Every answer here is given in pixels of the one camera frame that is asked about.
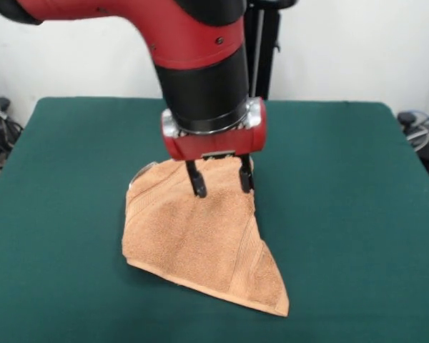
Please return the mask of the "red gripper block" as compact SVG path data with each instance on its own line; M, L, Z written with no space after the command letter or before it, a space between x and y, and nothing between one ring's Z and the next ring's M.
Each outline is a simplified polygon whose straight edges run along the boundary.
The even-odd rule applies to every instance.
M246 103L246 115L238 125L227 131L211 134L190 134L183 131L174 120L169 109L162 112L161 132L164 145L170 157L177 161L186 161L185 165L194 195L207 196L202 174L194 161L203 158L225 155L240 156L239 170L242 191L249 193L254 189L252 163L250 155L261 151L267 137L267 114L264 101L251 98Z

